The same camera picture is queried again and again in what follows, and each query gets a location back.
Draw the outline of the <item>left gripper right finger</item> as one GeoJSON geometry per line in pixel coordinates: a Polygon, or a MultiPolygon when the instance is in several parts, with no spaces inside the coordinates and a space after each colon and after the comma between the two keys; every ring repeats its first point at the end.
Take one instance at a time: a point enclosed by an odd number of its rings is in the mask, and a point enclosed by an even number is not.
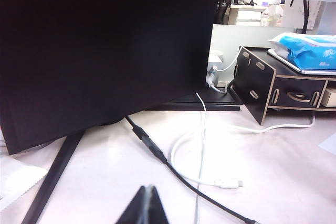
{"type": "Polygon", "coordinates": [[[145,188],[144,223],[168,223],[161,199],[155,186],[145,188]]]}

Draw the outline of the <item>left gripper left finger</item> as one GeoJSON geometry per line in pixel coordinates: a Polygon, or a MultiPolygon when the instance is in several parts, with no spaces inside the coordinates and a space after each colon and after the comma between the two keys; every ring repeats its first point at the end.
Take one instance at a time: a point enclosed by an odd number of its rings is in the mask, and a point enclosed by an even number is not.
{"type": "Polygon", "coordinates": [[[116,223],[149,223],[149,192],[141,186],[116,223]]]}

